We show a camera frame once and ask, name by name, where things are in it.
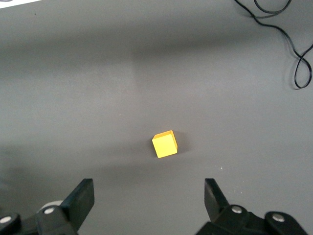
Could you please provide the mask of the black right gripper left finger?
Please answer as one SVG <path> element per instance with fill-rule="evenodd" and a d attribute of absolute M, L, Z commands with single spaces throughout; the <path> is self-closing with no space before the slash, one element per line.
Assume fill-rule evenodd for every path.
<path fill-rule="evenodd" d="M 93 179 L 83 179 L 63 200 L 47 203 L 33 216 L 0 215 L 2 235 L 77 235 L 94 205 Z"/>

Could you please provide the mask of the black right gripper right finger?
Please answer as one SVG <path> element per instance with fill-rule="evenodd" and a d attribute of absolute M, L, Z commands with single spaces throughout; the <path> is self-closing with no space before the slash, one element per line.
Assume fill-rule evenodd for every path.
<path fill-rule="evenodd" d="M 198 235 L 307 234 L 289 214 L 269 211 L 260 218 L 240 205 L 229 204 L 215 179 L 205 179 L 204 204 L 210 221 L 200 228 Z"/>

